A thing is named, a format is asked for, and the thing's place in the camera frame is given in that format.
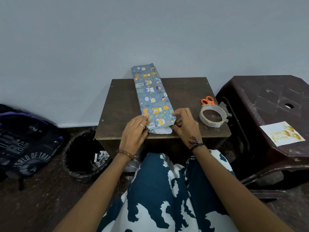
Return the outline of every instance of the tape roll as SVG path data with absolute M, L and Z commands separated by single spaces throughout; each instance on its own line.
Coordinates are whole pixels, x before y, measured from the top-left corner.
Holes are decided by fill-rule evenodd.
M 215 112 L 218 112 L 219 115 L 222 117 L 222 121 L 220 122 L 214 122 L 214 121 L 210 121 L 208 120 L 204 115 L 203 115 L 203 111 L 206 110 L 213 110 Z M 207 126 L 209 127 L 215 127 L 215 128 L 219 128 L 224 122 L 228 122 L 228 119 L 226 118 L 226 112 L 219 106 L 217 105 L 212 105 L 212 104 L 205 104 L 202 106 L 201 112 L 200 112 L 200 120 Z

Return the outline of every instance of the black thread bracelet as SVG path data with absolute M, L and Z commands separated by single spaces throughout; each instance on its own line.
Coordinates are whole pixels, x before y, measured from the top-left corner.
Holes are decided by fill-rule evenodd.
M 192 152 L 195 148 L 200 147 L 200 146 L 206 146 L 204 143 L 196 143 L 194 144 L 194 146 L 190 149 L 190 151 Z

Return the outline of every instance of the hand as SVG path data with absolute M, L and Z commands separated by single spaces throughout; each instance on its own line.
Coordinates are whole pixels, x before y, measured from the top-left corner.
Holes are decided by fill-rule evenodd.
M 149 123 L 150 120 L 148 120 L 148 116 L 144 115 L 134 117 L 129 123 L 127 123 L 127 126 L 122 133 L 119 149 L 129 152 L 134 156 L 148 135 L 149 129 L 146 125 Z
M 190 109 L 177 109 L 173 115 L 181 115 L 181 118 L 175 121 L 175 125 L 173 125 L 172 128 L 189 149 L 194 145 L 189 143 L 194 142 L 192 137 L 195 137 L 200 143 L 203 142 L 198 122 L 193 119 Z

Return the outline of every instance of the printed fabric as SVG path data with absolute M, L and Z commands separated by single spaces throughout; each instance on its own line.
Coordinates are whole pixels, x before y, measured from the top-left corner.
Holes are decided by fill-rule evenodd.
M 226 158 L 211 154 L 234 175 Z M 185 166 L 167 155 L 149 153 L 128 190 L 104 214 L 97 232 L 236 232 L 205 176 L 192 156 Z
M 159 73 L 153 63 L 131 68 L 137 98 L 143 115 L 149 116 L 149 130 L 168 127 L 176 117 L 163 87 Z

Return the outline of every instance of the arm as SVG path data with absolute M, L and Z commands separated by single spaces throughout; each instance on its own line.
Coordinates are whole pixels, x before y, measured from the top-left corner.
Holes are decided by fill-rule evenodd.
M 191 137 L 202 142 L 198 123 L 188 108 L 178 109 L 174 115 L 181 115 L 181 118 L 173 129 L 189 149 L 193 146 Z M 206 146 L 195 148 L 193 154 L 240 232 L 293 231 L 222 166 Z
M 134 156 L 144 142 L 148 129 L 143 132 L 144 127 L 149 124 L 147 116 L 133 118 L 122 133 L 119 149 Z M 82 231 L 94 232 L 106 211 L 114 189 L 123 169 L 131 159 L 123 153 L 118 153 L 110 166 L 92 184 L 83 197 L 57 225 L 54 232 Z

